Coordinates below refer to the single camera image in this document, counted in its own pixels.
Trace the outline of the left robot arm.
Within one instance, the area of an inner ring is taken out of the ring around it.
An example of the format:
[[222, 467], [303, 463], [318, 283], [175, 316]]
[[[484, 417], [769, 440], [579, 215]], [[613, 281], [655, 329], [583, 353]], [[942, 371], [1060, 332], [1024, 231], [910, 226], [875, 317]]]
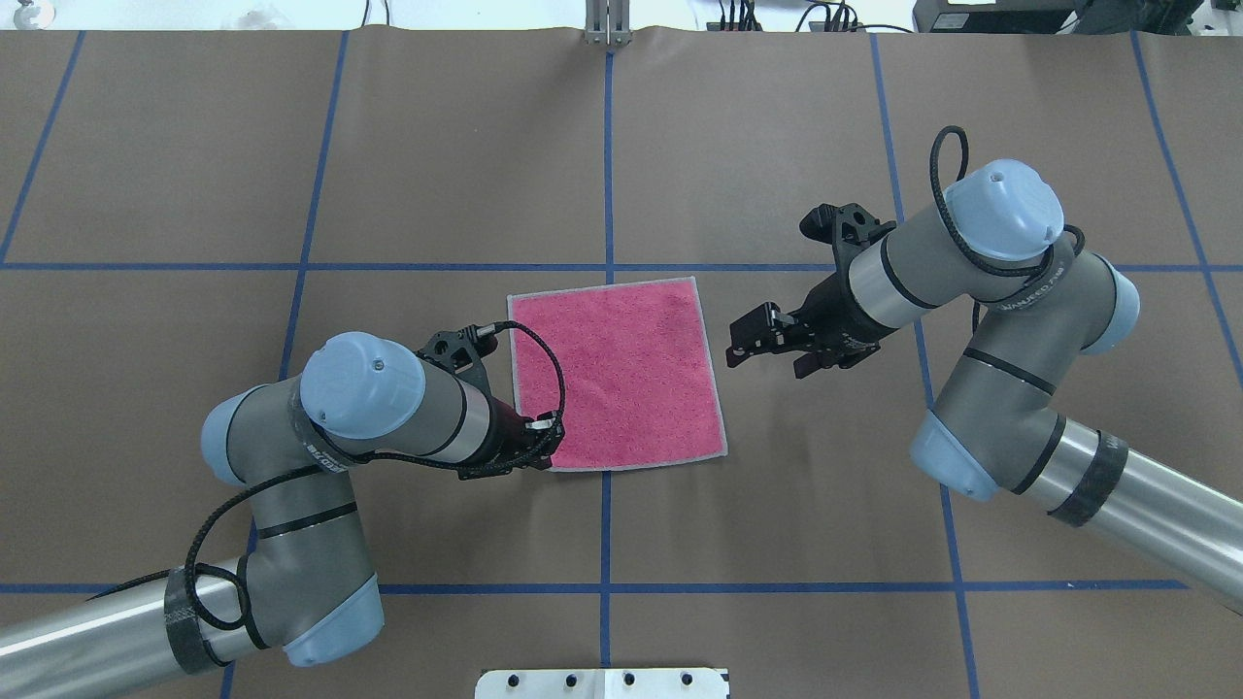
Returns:
[[337, 335], [287, 381], [209, 412], [201, 454], [237, 494], [214, 509], [181, 565], [116, 585], [61, 614], [2, 631], [5, 698], [109, 698], [200, 677], [280, 648], [297, 667], [334, 662], [385, 628], [351, 469], [392, 460], [462, 481], [548, 469], [556, 408], [520, 415], [484, 368], [500, 332], [471, 323], [423, 350]]

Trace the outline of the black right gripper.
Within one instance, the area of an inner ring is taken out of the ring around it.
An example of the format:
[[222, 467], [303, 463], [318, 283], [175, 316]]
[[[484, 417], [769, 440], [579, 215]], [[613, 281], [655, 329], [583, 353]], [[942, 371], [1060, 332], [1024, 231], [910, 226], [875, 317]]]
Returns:
[[[726, 366], [737, 368], [756, 354], [799, 350], [793, 372], [803, 381], [820, 369], [849, 369], [878, 352], [896, 328], [874, 321], [851, 294], [845, 272], [817, 284], [803, 305], [781, 321], [781, 307], [759, 303], [728, 323]], [[778, 345], [783, 336], [783, 343]]]

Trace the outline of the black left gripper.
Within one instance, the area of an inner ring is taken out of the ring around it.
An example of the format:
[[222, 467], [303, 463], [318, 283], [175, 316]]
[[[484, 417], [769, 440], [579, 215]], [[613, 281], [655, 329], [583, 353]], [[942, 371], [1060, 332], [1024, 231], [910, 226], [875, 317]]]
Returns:
[[488, 396], [488, 427], [484, 442], [456, 465], [461, 481], [507, 475], [516, 469], [546, 471], [566, 435], [564, 407], [537, 417], [520, 415], [510, 404]]

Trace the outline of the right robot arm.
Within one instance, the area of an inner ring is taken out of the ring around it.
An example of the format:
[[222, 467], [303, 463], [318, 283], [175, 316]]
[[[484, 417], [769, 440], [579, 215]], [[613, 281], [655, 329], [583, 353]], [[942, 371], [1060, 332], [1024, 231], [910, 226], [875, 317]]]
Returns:
[[1241, 611], [1241, 504], [1052, 407], [1079, 354], [1131, 332], [1140, 300], [1081, 248], [1033, 168], [991, 162], [906, 221], [822, 204], [799, 229], [832, 246], [834, 274], [791, 313], [764, 302], [728, 323], [728, 367], [796, 352], [799, 378], [848, 369], [892, 332], [972, 299], [984, 316], [924, 415], [914, 463], [975, 500], [1028, 498]]

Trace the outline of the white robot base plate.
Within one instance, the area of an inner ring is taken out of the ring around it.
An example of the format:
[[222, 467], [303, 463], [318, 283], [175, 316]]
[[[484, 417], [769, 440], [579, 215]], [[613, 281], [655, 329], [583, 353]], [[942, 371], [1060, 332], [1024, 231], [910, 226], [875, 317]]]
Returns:
[[475, 698], [728, 698], [728, 670], [694, 668], [502, 669], [479, 677]]

